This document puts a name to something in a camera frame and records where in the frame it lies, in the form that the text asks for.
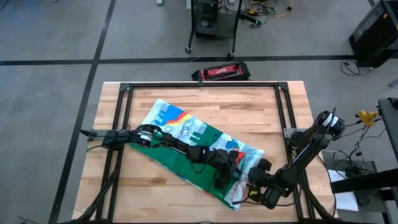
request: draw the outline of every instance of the concrete floor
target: concrete floor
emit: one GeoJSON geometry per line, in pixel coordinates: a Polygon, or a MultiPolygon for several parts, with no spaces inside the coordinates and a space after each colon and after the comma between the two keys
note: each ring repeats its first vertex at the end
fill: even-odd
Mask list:
{"type": "MultiPolygon", "coordinates": [[[[0,11],[0,60],[93,59],[110,0],[10,0],[0,11]]],[[[279,0],[280,12],[286,2],[279,0]]],[[[367,0],[297,0],[283,18],[260,29],[239,26],[236,56],[351,55],[348,36],[370,10],[367,0]]],[[[101,58],[188,57],[190,13],[185,0],[117,0],[101,58]]],[[[193,41],[190,57],[225,56],[230,40],[193,41]]],[[[359,110],[375,110],[377,100],[398,95],[388,83],[398,78],[397,60],[364,77],[340,72],[340,60],[248,62],[253,80],[303,80],[312,113],[337,109],[348,123],[359,110]]],[[[189,80],[190,74],[220,62],[99,65],[84,128],[93,125],[101,86],[107,81],[189,80]]],[[[91,65],[0,66],[0,222],[17,215],[48,221],[91,65]]],[[[369,134],[384,129],[377,123],[369,134]]],[[[329,150],[350,151],[358,136],[329,150]]],[[[70,219],[87,144],[79,140],[59,221],[70,219]]],[[[367,139],[364,158],[377,169],[398,167],[387,135],[367,139]]],[[[391,208],[398,220],[396,207],[391,208]]],[[[382,222],[378,213],[339,211],[344,220],[382,222]]]]}

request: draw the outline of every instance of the black metal frame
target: black metal frame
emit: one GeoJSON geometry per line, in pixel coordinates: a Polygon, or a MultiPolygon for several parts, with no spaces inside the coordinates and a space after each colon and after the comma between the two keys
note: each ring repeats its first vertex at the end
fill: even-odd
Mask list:
{"type": "MultiPolygon", "coordinates": [[[[295,116],[293,112],[293,106],[292,102],[290,99],[290,93],[289,93],[289,86],[287,82],[189,82],[189,83],[181,83],[181,82],[175,82],[175,83],[121,83],[120,88],[119,88],[119,95],[118,95],[118,100],[116,103],[116,109],[115,109],[115,114],[114,114],[114,119],[113,119],[113,124],[112,128],[117,129],[118,128],[118,122],[119,122],[119,117],[120,117],[120,112],[121,112],[121,106],[122,106],[122,101],[123,101],[123,96],[125,92],[127,91],[127,100],[126,100],[126,110],[124,113],[124,118],[123,118],[123,125],[122,129],[126,129],[128,126],[128,121],[129,121],[129,115],[130,115],[130,110],[131,110],[131,103],[132,103],[132,93],[134,88],[166,88],[166,87],[223,87],[223,86],[239,86],[239,87],[253,87],[253,86],[261,86],[261,87],[272,87],[275,90],[275,97],[276,97],[276,103],[278,107],[278,113],[280,117],[280,125],[282,128],[282,132],[284,131],[285,128],[287,128],[286,120],[285,120],[285,114],[284,114],[284,108],[282,105],[282,98],[280,95],[280,91],[283,90],[286,103],[287,103],[287,110],[289,112],[289,119],[292,128],[296,128],[296,123],[295,123],[295,116]]],[[[287,145],[287,141],[284,138],[284,144],[285,148],[287,145]]],[[[114,208],[116,204],[116,196],[118,193],[118,183],[119,183],[119,175],[121,171],[121,163],[123,159],[123,150],[124,150],[124,145],[118,146],[115,150],[113,151],[108,151],[106,155],[106,162],[104,165],[104,172],[103,172],[103,179],[101,183],[101,190],[97,197],[94,199],[93,203],[90,205],[91,207],[91,214],[86,214],[85,217],[80,217],[81,221],[85,221],[87,223],[91,223],[92,221],[88,221],[90,219],[87,216],[92,216],[94,213],[94,210],[96,209],[96,215],[95,215],[95,223],[99,222],[104,222],[104,223],[111,223],[113,220],[114,216],[114,208]],[[111,161],[112,161],[112,156],[113,152],[117,151],[117,158],[116,158],[116,164],[114,166],[114,169],[109,176],[110,170],[111,170],[111,161]],[[103,214],[103,206],[104,206],[104,196],[106,195],[107,191],[110,189],[110,186],[113,185],[112,191],[111,191],[111,198],[109,202],[109,210],[108,210],[108,215],[106,219],[102,219],[102,214],[103,214]]],[[[286,148],[286,156],[288,162],[292,161],[292,152],[289,151],[286,148]]],[[[71,166],[64,166],[63,172],[65,170],[70,170],[71,166]]],[[[65,177],[66,181],[61,179],[60,183],[65,183],[65,186],[67,184],[67,179],[68,177],[65,177]]],[[[308,185],[308,180],[307,180],[307,175],[305,172],[302,173],[302,181],[304,184],[308,185]]],[[[296,208],[296,213],[297,217],[299,220],[303,220],[303,211],[302,211],[302,204],[300,201],[300,195],[297,189],[293,191],[294,195],[294,200],[295,200],[295,208],[296,208]]],[[[313,211],[313,205],[311,204],[309,198],[305,196],[306,198],[306,203],[308,207],[308,214],[310,216],[310,219],[315,219],[315,213],[313,211]]],[[[51,213],[52,217],[58,217],[59,211],[60,211],[60,206],[58,210],[53,210],[51,213]]],[[[50,220],[50,224],[54,224],[57,221],[54,222],[54,220],[50,220]]]]}
{"type": "MultiPolygon", "coordinates": [[[[233,58],[234,54],[235,54],[236,31],[238,29],[239,15],[241,13],[242,2],[243,2],[243,0],[239,0],[238,10],[236,11],[236,17],[235,17],[235,23],[234,23],[234,34],[233,34],[232,51],[230,53],[228,53],[227,58],[233,58]]],[[[189,36],[188,46],[187,46],[187,48],[185,48],[185,52],[186,53],[190,53],[191,52],[192,39],[193,39],[193,35],[195,33],[195,29],[197,28],[196,15],[195,15],[195,0],[191,0],[191,22],[192,22],[191,33],[190,33],[190,36],[189,36]]]]}

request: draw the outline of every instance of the colorful cloth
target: colorful cloth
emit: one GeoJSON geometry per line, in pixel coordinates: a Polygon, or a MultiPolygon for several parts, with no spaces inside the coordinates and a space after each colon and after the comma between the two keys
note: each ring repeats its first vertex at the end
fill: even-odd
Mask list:
{"type": "MultiPolygon", "coordinates": [[[[210,150],[215,148],[238,151],[237,162],[242,174],[239,180],[232,182],[225,190],[219,190],[213,186],[214,168],[206,166],[201,174],[197,174],[192,171],[190,161],[179,152],[166,147],[148,149],[130,144],[131,147],[154,159],[196,188],[209,193],[234,210],[239,209],[239,205],[233,205],[232,202],[244,198],[243,192],[249,169],[257,165],[264,151],[254,149],[160,99],[155,102],[142,124],[158,125],[163,132],[170,133],[191,146],[209,146],[210,150]]],[[[193,165],[195,170],[200,170],[202,167],[203,164],[193,165]]]]}

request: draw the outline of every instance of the wooden tabletop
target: wooden tabletop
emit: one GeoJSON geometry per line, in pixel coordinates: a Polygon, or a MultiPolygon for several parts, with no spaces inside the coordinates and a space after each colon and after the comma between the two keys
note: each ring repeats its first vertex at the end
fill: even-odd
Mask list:
{"type": "MultiPolygon", "coordinates": [[[[95,118],[95,129],[111,129],[118,82],[104,83],[95,118]]],[[[308,128],[313,119],[303,82],[288,82],[298,128],[308,128]]],[[[178,106],[220,131],[264,150],[272,162],[271,173],[286,164],[275,92],[271,87],[192,87],[135,88],[129,118],[131,128],[142,123],[156,99],[178,106]]],[[[288,112],[282,94],[285,116],[288,112]]],[[[99,145],[101,141],[90,143],[99,145]]],[[[87,153],[73,218],[81,215],[100,190],[106,150],[93,149],[87,153]]],[[[321,162],[314,159],[307,167],[311,190],[327,211],[333,211],[333,195],[328,175],[321,162]]],[[[103,216],[108,211],[108,194],[103,216]]],[[[293,195],[279,203],[293,202],[293,195]]],[[[303,211],[307,217],[305,200],[303,211]]],[[[292,222],[297,221],[295,207],[242,204],[234,211],[204,192],[194,188],[151,159],[125,146],[116,200],[114,222],[292,222]]]]}

